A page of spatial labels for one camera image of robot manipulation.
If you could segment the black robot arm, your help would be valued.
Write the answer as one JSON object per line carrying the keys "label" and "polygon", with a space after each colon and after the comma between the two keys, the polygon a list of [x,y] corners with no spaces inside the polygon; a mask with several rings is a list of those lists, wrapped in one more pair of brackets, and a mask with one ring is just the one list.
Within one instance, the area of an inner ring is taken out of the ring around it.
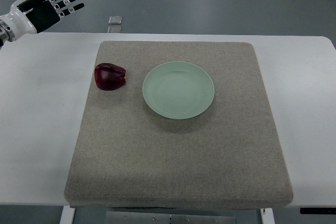
{"label": "black robot arm", "polygon": [[1,23],[1,48],[3,47],[4,43],[7,41],[13,42],[15,40],[15,35],[12,29],[3,21]]}

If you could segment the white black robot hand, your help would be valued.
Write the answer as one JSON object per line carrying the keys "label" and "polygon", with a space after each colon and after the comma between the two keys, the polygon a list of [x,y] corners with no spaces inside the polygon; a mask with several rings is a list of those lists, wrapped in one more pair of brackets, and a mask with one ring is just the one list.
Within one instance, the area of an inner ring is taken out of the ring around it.
{"label": "white black robot hand", "polygon": [[60,22],[64,17],[82,9],[85,5],[77,0],[17,0],[9,12],[1,15],[14,32],[15,40],[26,34],[41,33]]}

